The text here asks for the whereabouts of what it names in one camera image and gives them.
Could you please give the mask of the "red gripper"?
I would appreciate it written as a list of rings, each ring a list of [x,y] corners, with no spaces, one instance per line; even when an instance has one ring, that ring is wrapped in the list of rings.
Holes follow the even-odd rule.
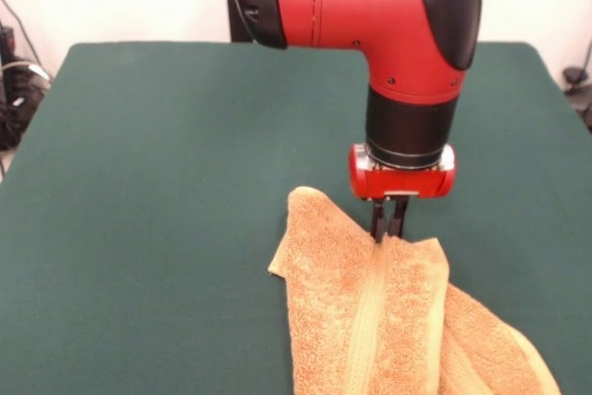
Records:
[[[380,165],[372,159],[362,143],[354,144],[349,151],[349,174],[354,196],[374,200],[370,235],[375,243],[381,243],[385,233],[390,237],[403,237],[409,197],[397,197],[388,222],[385,218],[386,198],[415,196],[432,199],[447,196],[456,176],[456,156],[447,144],[434,167],[427,169],[400,169]]]

